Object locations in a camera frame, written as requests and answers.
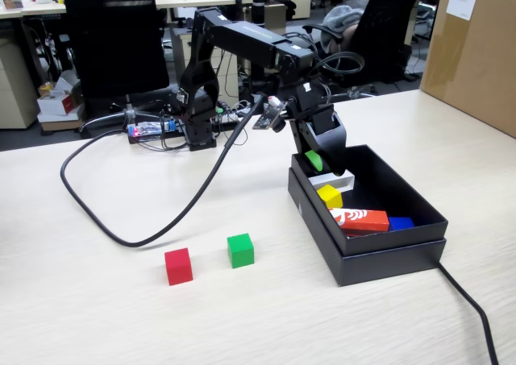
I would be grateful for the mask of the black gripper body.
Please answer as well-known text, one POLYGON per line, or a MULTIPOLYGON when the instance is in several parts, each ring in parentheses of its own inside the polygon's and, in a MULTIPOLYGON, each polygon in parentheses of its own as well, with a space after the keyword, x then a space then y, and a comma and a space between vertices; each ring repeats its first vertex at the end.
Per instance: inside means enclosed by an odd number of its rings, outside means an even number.
POLYGON ((334 107, 327 102, 327 87, 319 81, 301 81, 284 88, 285 117, 310 123, 316 135, 335 129, 334 107))

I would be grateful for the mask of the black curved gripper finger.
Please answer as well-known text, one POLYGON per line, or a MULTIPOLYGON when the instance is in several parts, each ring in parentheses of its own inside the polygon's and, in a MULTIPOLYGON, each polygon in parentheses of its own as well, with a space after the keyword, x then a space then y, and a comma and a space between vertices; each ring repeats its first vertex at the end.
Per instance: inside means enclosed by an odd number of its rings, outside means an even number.
POLYGON ((347 170, 347 132, 342 125, 314 136, 314 150, 322 158, 323 169, 336 176, 347 170))

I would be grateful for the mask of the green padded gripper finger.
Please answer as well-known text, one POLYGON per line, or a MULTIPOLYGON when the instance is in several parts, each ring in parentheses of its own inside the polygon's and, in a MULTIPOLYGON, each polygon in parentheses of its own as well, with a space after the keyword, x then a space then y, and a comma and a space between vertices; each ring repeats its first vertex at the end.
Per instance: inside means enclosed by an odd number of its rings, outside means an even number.
POLYGON ((291 121, 290 128, 293 133, 293 139, 296 145, 296 148, 298 150, 299 154, 302 154, 305 156, 306 160, 309 161, 312 168, 316 172, 322 172, 323 171, 323 159, 321 156, 313 151, 307 144, 306 141, 302 138, 302 134, 300 133, 297 123, 295 121, 291 121))

